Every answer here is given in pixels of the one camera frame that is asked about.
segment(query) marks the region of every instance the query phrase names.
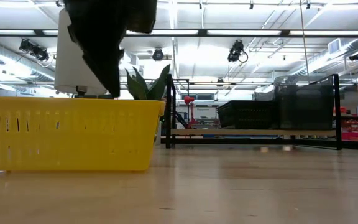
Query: plant leaf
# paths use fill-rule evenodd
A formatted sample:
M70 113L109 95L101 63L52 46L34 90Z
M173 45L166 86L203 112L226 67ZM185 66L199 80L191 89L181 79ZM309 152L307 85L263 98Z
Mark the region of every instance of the plant leaf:
M145 89L127 71L128 92L135 100L147 100Z
M142 75L139 74L139 72L137 71L137 69L135 67L133 67L136 73L136 81L141 84L143 86L143 88L146 89L146 92L149 91L149 89L147 88L147 84L144 81L144 78L142 77Z
M148 100L161 100L164 95L166 80L170 71L171 65L167 65L161 72L160 78L155 81L150 91L147 93Z

